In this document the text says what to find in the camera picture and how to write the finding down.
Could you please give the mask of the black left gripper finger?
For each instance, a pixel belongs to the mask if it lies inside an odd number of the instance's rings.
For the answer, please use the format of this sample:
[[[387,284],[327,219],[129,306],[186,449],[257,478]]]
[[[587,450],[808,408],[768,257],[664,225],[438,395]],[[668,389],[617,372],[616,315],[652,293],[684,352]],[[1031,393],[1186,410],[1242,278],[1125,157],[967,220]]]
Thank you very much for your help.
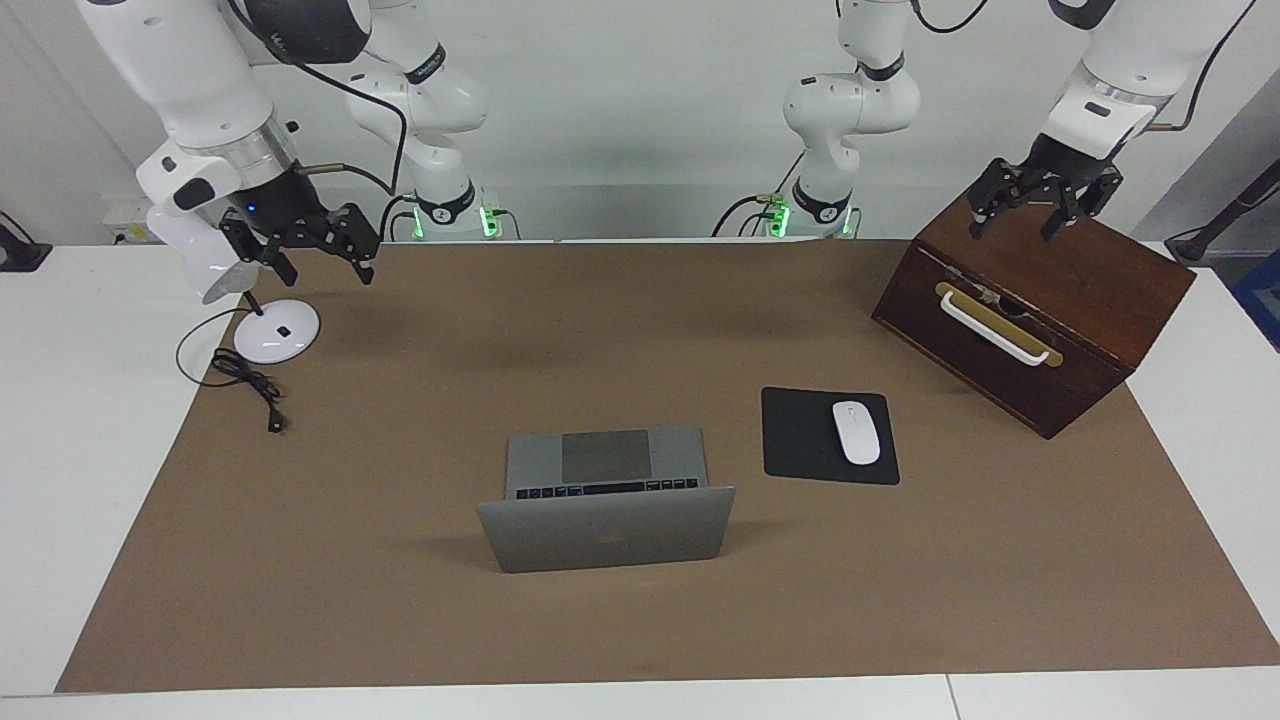
[[[1052,178],[1047,197],[1055,209],[1042,225],[1043,240],[1050,242],[1061,231],[1083,218],[1097,218],[1121,183],[1120,170],[1102,170],[1096,177],[1080,182]]]
[[[1007,160],[991,160],[968,188],[972,223],[969,234],[979,240],[986,224],[1010,206],[1010,197],[1018,190],[1021,169]]]

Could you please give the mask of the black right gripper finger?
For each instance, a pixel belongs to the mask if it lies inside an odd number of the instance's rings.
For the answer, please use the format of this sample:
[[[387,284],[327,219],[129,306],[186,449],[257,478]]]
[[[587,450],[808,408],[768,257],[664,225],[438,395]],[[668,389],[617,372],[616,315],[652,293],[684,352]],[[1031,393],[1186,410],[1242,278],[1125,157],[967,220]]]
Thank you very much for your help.
[[[224,211],[220,219],[220,231],[242,261],[270,268],[285,287],[294,286],[298,272],[288,256],[283,254],[279,243],[274,240],[262,243],[239,213]]]
[[[380,236],[364,211],[353,202],[335,210],[335,249],[347,260],[360,282],[370,286],[375,277],[372,261],[380,247]]]

